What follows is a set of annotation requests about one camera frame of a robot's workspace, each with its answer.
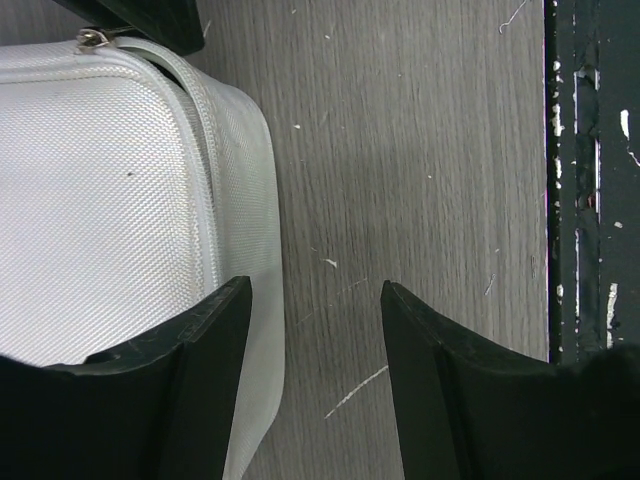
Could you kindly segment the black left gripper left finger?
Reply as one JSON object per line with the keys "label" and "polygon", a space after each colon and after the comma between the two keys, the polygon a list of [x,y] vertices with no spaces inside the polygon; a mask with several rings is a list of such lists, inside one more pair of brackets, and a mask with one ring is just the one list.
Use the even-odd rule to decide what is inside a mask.
{"label": "black left gripper left finger", "polygon": [[3,358],[2,477],[221,478],[251,308],[236,277],[81,364]]}

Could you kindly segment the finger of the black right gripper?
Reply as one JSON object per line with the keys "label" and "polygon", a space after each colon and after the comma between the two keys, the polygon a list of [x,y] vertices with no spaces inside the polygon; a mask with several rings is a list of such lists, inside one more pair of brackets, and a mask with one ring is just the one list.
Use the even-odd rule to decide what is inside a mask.
{"label": "finger of the black right gripper", "polygon": [[107,40],[145,38],[185,56],[204,48],[195,0],[55,0]]}

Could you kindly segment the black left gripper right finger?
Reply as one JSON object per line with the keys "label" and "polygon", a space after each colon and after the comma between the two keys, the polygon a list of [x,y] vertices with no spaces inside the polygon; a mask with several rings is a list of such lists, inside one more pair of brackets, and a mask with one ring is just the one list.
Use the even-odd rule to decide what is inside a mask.
{"label": "black left gripper right finger", "polygon": [[555,366],[386,282],[382,323],[408,479],[635,479],[639,350]]}

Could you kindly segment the grey medicine kit case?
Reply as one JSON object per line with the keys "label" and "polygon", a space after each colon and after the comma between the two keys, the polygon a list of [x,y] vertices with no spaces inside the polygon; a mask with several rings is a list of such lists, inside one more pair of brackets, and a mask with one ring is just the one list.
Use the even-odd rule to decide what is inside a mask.
{"label": "grey medicine kit case", "polygon": [[275,160],[244,92],[153,42],[83,29],[1,51],[1,361],[78,365],[248,277],[223,475],[280,406]]}

